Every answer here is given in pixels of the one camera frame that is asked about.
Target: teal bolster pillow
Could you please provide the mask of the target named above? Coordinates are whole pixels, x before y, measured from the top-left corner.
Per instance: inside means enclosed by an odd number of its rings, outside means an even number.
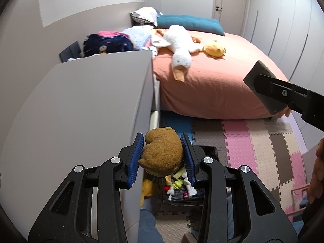
[[[157,28],[169,29],[171,25],[183,26],[186,30],[225,35],[216,19],[208,19],[191,15],[165,14],[157,18]]]

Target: gray desk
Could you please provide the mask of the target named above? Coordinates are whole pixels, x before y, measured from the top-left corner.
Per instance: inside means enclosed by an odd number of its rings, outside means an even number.
[[[75,165],[101,165],[149,130],[152,98],[149,51],[74,60],[45,76],[14,120],[0,157],[0,202],[24,237]],[[142,173],[121,192],[130,243],[137,240]]]

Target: door frame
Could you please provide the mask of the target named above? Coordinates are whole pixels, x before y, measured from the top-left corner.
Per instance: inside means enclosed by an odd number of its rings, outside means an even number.
[[[212,12],[212,18],[215,18],[215,14],[216,14],[216,1],[217,0],[213,0],[213,12]],[[245,12],[244,12],[244,20],[243,20],[243,25],[242,25],[242,29],[241,29],[241,36],[243,37],[245,34],[245,30],[247,27],[247,19],[248,19],[248,14],[250,11],[250,5],[251,5],[251,0],[246,0],[246,6],[245,6]]]

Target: pink bed sheet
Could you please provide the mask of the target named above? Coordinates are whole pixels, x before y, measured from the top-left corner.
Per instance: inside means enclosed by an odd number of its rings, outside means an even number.
[[[189,33],[199,37],[203,44],[217,40],[225,46],[226,54],[221,59],[204,52],[192,54],[192,65],[183,83],[176,81],[171,72],[172,52],[160,48],[153,70],[160,80],[161,101],[166,107],[178,114],[209,119],[270,117],[243,78],[261,60],[278,79],[288,81],[276,64],[240,36]]]

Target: yellow plush toy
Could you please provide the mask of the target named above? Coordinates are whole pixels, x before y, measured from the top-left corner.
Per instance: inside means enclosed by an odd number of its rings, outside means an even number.
[[[202,50],[214,58],[222,57],[226,53],[226,48],[217,42],[217,40],[204,45]]]

